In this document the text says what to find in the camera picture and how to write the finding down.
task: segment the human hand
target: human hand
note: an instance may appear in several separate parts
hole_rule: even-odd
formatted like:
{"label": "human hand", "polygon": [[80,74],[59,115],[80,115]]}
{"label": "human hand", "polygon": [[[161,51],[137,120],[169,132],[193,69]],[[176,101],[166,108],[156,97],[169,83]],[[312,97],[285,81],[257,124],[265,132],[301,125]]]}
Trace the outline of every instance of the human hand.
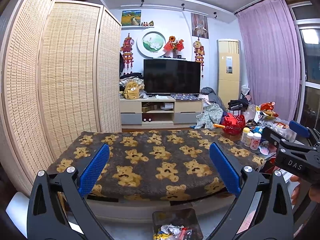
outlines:
{"label": "human hand", "polygon": [[[290,178],[290,181],[300,182],[300,178],[296,175],[292,175]],[[295,187],[295,189],[292,192],[292,195],[291,195],[292,205],[295,205],[297,203],[297,199],[299,197],[299,191],[300,191],[300,184],[297,187]],[[320,203],[320,186],[319,185],[311,185],[309,190],[309,197],[312,201]]]}

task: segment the red basket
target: red basket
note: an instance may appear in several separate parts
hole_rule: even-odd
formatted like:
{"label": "red basket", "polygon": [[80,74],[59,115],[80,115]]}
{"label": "red basket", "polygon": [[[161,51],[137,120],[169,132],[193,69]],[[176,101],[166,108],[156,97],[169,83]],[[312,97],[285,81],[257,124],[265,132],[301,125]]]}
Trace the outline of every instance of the red basket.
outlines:
{"label": "red basket", "polygon": [[244,115],[240,114],[233,116],[232,114],[228,113],[228,115],[223,119],[222,125],[225,126],[223,129],[225,133],[229,135],[237,135],[242,132],[242,129],[245,126]]}

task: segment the flower vase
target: flower vase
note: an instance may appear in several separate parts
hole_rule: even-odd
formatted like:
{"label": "flower vase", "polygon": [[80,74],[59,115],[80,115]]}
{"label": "flower vase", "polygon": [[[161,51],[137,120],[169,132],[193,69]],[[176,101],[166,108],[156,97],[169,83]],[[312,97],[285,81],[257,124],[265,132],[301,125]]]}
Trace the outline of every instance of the flower vase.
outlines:
{"label": "flower vase", "polygon": [[176,49],[172,50],[172,58],[177,58],[177,50]]}

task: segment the lotus painting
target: lotus painting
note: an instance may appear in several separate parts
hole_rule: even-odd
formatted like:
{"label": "lotus painting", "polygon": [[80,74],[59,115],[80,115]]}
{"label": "lotus painting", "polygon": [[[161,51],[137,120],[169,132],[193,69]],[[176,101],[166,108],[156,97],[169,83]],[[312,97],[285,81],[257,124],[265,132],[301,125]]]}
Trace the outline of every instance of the lotus painting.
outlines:
{"label": "lotus painting", "polygon": [[150,52],[159,51],[164,44],[164,37],[159,33],[148,33],[143,37],[143,47]]}

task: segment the purple curtain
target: purple curtain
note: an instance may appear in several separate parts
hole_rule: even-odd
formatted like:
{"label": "purple curtain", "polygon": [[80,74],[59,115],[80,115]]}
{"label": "purple curtain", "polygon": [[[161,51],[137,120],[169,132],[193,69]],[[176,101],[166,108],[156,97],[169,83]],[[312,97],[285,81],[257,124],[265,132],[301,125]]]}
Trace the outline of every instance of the purple curtain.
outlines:
{"label": "purple curtain", "polygon": [[279,118],[291,121],[298,101],[300,53],[285,0],[265,0],[237,16],[253,103],[275,102]]}

